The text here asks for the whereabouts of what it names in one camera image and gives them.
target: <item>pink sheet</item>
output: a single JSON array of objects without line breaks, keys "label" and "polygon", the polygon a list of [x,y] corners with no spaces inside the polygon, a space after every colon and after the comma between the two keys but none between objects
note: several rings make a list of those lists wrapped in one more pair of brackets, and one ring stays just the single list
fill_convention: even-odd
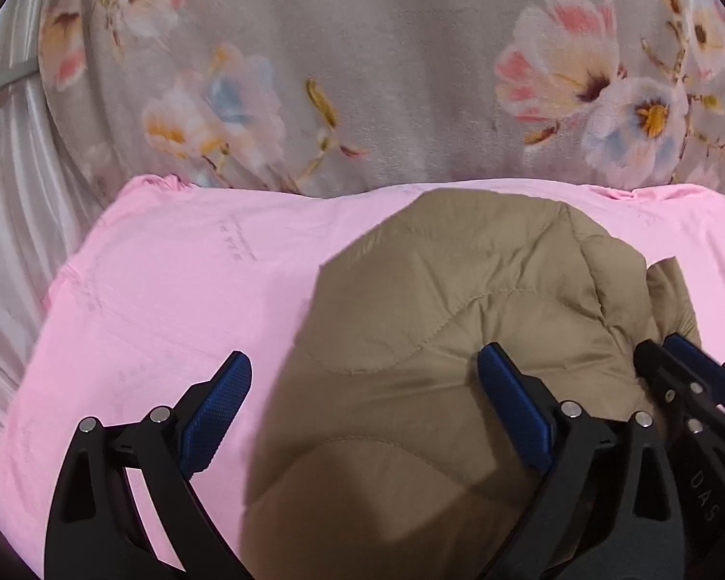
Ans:
[{"label": "pink sheet", "polygon": [[[704,349],[725,360],[725,196],[694,185],[634,192],[499,179],[451,185],[563,200],[634,245],[679,258]],[[37,572],[56,476],[77,422],[142,418],[204,381],[237,348],[253,387],[193,486],[234,550],[264,401],[311,300],[319,266],[439,185],[320,200],[134,179],[49,292],[43,334],[0,444],[0,528]],[[156,551],[177,564],[144,486],[135,496]]]}]

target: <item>gray strap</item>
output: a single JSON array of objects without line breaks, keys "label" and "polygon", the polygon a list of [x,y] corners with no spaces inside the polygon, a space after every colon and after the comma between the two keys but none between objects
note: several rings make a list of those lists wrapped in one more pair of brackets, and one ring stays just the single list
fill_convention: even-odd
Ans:
[{"label": "gray strap", "polygon": [[0,90],[21,79],[37,74],[38,72],[40,72],[40,65],[38,63],[37,56],[29,58],[27,61],[17,63],[13,67],[6,69],[4,72],[0,72]]}]

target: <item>blue gripper pad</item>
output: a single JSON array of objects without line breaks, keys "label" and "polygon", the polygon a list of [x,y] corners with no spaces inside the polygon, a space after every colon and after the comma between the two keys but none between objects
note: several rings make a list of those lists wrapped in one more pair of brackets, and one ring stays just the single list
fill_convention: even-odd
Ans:
[{"label": "blue gripper pad", "polygon": [[186,425],[178,466],[187,479],[209,466],[231,421],[249,392],[253,370],[249,358],[240,353],[230,360],[207,398]]},{"label": "blue gripper pad", "polygon": [[544,474],[553,464],[553,430],[522,385],[520,372],[511,366],[493,344],[478,354],[481,386],[521,461]]},{"label": "blue gripper pad", "polygon": [[667,335],[663,348],[711,389],[713,402],[725,406],[725,369],[722,366],[678,333]]}]

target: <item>floral blanket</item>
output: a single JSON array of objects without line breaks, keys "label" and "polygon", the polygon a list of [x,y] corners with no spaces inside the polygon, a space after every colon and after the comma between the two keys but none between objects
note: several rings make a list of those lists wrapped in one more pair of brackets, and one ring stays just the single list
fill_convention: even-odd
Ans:
[{"label": "floral blanket", "polygon": [[45,0],[39,55],[103,203],[145,173],[725,193],[719,0]]}]

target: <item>metal pin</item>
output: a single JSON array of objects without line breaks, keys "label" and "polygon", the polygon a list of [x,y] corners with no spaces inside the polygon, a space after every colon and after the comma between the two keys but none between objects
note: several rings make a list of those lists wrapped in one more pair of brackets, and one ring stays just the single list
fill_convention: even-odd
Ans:
[{"label": "metal pin", "polygon": [[637,412],[634,415],[634,420],[640,424],[643,428],[648,428],[653,423],[653,417],[651,417],[647,412],[641,411]]},{"label": "metal pin", "polygon": [[577,418],[583,414],[583,408],[574,401],[565,401],[561,404],[561,411],[569,418]]},{"label": "metal pin", "polygon": [[78,424],[78,429],[81,430],[84,434],[88,434],[93,430],[93,428],[96,427],[97,419],[94,417],[86,417]]},{"label": "metal pin", "polygon": [[151,410],[151,421],[153,421],[154,423],[163,423],[169,418],[171,414],[172,411],[165,405],[154,407]]},{"label": "metal pin", "polygon": [[701,423],[697,418],[691,418],[687,421],[687,429],[694,434],[700,434],[704,430],[704,424]]}]

